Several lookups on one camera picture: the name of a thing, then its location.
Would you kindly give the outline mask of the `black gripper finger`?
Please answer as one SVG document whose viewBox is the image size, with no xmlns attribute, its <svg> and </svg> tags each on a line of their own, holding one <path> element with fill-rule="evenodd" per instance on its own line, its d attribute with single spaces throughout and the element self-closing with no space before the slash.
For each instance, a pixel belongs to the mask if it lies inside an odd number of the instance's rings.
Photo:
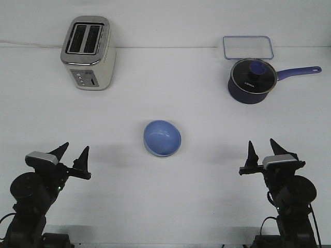
<svg viewBox="0 0 331 248">
<path fill-rule="evenodd" d="M 253 143 L 249 141 L 248 143 L 248 157 L 245 162 L 245 167 L 253 168 L 258 166 L 259 157 L 255 152 Z"/>
<path fill-rule="evenodd" d="M 274 155 L 279 161 L 299 161 L 298 155 L 281 147 L 274 139 L 270 139 L 270 145 Z"/>
<path fill-rule="evenodd" d="M 60 145 L 59 147 L 57 147 L 56 149 L 48 152 L 48 154 L 54 155 L 57 158 L 57 161 L 60 162 L 68 146 L 69 146 L 69 142 L 66 142 Z"/>
<path fill-rule="evenodd" d="M 88 154 L 89 146 L 86 146 L 81 155 L 76 160 L 74 160 L 73 168 L 81 171 L 84 174 L 88 174 Z"/>
</svg>

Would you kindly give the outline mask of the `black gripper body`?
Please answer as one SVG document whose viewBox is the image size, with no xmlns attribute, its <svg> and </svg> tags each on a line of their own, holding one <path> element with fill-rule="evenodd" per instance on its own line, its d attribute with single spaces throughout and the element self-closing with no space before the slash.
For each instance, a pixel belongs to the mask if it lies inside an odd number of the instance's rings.
<svg viewBox="0 0 331 248">
<path fill-rule="evenodd" d="M 41 176 L 42 182 L 52 196 L 59 195 L 69 177 L 77 177 L 85 180 L 91 178 L 91 173 L 87 170 L 87 167 L 81 168 L 76 165 L 67 167 L 63 163 L 58 163 L 57 165 L 38 165 L 34 166 L 34 170 Z"/>
<path fill-rule="evenodd" d="M 295 175 L 295 171 L 304 167 L 305 161 L 277 161 L 266 166 L 243 166 L 239 168 L 240 175 L 262 173 L 267 188 L 271 191 L 279 191 L 285 183 Z"/>
</svg>

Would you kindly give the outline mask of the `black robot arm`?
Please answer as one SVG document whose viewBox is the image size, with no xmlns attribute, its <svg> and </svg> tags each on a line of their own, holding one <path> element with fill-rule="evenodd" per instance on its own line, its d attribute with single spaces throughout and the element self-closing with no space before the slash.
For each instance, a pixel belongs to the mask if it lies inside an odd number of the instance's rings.
<svg viewBox="0 0 331 248">
<path fill-rule="evenodd" d="M 1 247 L 74 247 L 68 234 L 43 231 L 46 213 L 68 178 L 91 178 L 88 171 L 89 147 L 84 148 L 72 167 L 67 167 L 61 163 L 61 158 L 68 146 L 69 143 L 64 143 L 50 152 L 33 151 L 25 156 L 26 165 L 34 171 L 19 175 L 10 186 L 16 203 L 11 213 L 13 219 L 1 239 Z"/>
<path fill-rule="evenodd" d="M 309 179 L 295 173 L 306 163 L 273 139 L 270 145 L 274 154 L 258 164 L 259 157 L 249 142 L 246 163 L 239 169 L 240 175 L 263 175 L 268 188 L 267 199 L 278 213 L 274 220 L 279 234 L 259 233 L 252 247 L 321 247 L 317 222 L 309 220 L 309 215 L 314 214 L 311 203 L 317 196 L 317 190 Z"/>
</svg>

